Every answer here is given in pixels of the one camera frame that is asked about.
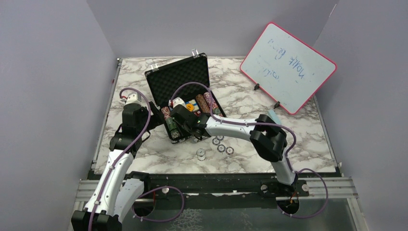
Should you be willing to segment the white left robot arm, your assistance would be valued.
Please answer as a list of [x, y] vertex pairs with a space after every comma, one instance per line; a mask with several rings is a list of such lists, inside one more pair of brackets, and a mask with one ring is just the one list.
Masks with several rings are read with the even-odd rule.
[[163, 123], [163, 115], [153, 102], [146, 106], [126, 103], [122, 124], [110, 140], [106, 167], [92, 196], [82, 210], [74, 211], [71, 224], [75, 231], [120, 231], [122, 222], [137, 197], [151, 193], [146, 173], [126, 179], [126, 172], [143, 143], [146, 132]]

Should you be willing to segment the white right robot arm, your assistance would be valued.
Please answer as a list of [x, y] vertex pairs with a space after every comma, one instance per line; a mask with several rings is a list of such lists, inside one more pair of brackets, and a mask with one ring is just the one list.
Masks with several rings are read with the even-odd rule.
[[224, 136], [249, 141], [257, 154], [271, 163], [277, 176], [278, 191], [285, 196], [296, 191], [298, 175], [288, 158], [288, 152], [296, 144], [295, 133], [275, 123], [268, 115], [260, 114], [256, 119], [232, 119], [209, 113], [197, 116], [177, 105], [170, 116], [198, 139]]

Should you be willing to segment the black poker set case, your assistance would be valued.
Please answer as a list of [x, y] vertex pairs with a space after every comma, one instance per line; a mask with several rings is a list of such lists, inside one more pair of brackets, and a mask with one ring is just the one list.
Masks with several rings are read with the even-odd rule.
[[159, 67], [151, 67], [144, 72], [148, 86], [152, 93], [156, 106], [160, 112], [170, 112], [168, 105], [173, 94], [180, 97], [184, 102], [193, 101], [197, 103], [196, 96], [204, 96], [207, 90], [197, 84], [184, 86], [180, 91], [177, 89], [189, 82], [199, 82], [210, 87], [209, 68], [207, 55], [192, 51], [193, 56], [172, 62]]

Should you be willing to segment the orange big blind button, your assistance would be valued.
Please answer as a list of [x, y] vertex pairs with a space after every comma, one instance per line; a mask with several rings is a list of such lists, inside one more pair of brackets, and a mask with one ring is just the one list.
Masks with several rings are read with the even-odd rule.
[[187, 103], [187, 104], [186, 104], [186, 108], [187, 108], [190, 112], [194, 112], [194, 110], [195, 110], [194, 105], [191, 104], [191, 103]]

